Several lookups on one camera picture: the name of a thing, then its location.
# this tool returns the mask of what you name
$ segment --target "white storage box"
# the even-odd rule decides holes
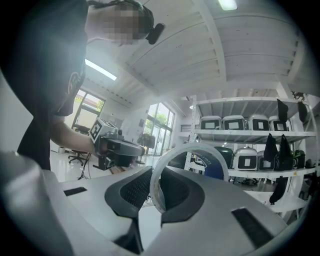
[[[242,115],[229,115],[222,119],[225,130],[244,130],[245,118]]]
[[[238,171],[256,171],[258,153],[254,148],[243,147],[239,148],[234,153],[233,169]]]
[[[269,117],[269,124],[271,131],[284,131],[287,132],[286,122],[281,122],[277,115]]]
[[[271,162],[266,161],[264,157],[264,151],[258,152],[258,164],[257,170],[258,171],[273,171],[275,169],[275,162],[276,160],[273,159]]]
[[[248,120],[249,130],[269,131],[269,120],[263,114],[253,114]]]
[[[222,120],[220,116],[210,115],[204,116],[200,120],[201,130],[222,130]]]

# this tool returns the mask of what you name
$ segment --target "forearm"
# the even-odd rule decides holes
[[[94,143],[90,137],[70,129],[64,122],[51,125],[50,138],[61,147],[95,154]]]

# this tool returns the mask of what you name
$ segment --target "person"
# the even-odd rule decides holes
[[[153,26],[153,13],[135,0],[37,2],[23,17],[7,58],[1,60],[8,84],[33,115],[18,153],[45,170],[50,170],[50,139],[94,154],[90,137],[64,123],[85,79],[87,43],[132,44],[146,37]]]

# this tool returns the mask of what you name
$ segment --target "black hair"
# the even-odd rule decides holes
[[[98,2],[95,0],[89,0],[87,1],[87,4],[95,9],[101,9],[110,6],[132,6],[134,10],[139,11],[139,39],[149,34],[154,27],[155,19],[152,11],[136,0],[113,0],[111,2]]]

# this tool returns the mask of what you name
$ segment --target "white ceiling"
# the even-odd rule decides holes
[[[147,2],[156,23],[166,25],[159,40],[121,47],[92,42],[86,58],[118,78],[112,81],[88,67],[85,87],[129,108],[189,95],[273,97],[279,80],[317,95],[312,54],[273,1],[237,0],[232,11],[222,10],[218,0],[141,2]]]

